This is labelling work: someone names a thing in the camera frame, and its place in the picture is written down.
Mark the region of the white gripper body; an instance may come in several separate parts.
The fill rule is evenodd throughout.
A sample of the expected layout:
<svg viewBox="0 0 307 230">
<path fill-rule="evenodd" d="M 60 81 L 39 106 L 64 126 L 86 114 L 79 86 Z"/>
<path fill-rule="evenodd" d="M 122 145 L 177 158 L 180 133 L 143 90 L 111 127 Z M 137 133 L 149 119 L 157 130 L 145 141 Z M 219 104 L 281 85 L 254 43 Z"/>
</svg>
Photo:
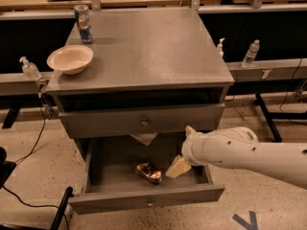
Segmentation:
<svg viewBox="0 0 307 230">
<path fill-rule="evenodd" d="M 192 166 L 204 166 L 208 160 L 204 157 L 204 143 L 208 139 L 207 133 L 191 132 L 186 135 L 182 144 L 183 158 Z"/>
</svg>

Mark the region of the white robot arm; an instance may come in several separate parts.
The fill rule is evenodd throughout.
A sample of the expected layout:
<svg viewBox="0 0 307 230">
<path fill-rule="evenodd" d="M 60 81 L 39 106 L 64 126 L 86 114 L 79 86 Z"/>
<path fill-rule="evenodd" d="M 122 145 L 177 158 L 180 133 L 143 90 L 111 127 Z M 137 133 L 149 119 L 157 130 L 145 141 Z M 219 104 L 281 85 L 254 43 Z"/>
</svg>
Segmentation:
<svg viewBox="0 0 307 230">
<path fill-rule="evenodd" d="M 225 169 L 261 173 L 307 188 L 307 144 L 265 143 L 243 126 L 203 133 L 187 126 L 186 139 L 166 175 L 176 178 L 208 163 Z"/>
</svg>

